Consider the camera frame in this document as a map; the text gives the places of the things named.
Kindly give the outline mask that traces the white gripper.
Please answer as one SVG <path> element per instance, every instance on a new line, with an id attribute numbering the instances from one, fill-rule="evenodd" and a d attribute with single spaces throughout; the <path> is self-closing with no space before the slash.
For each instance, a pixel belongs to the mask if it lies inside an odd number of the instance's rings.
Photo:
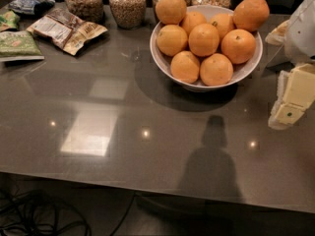
<path id="1" fill-rule="evenodd" d="M 268 44 L 284 43 L 285 56 L 297 64 L 278 77 L 277 97 L 268 121 L 270 128 L 293 126 L 315 101 L 315 0 L 303 0 L 288 21 L 265 38 Z"/>

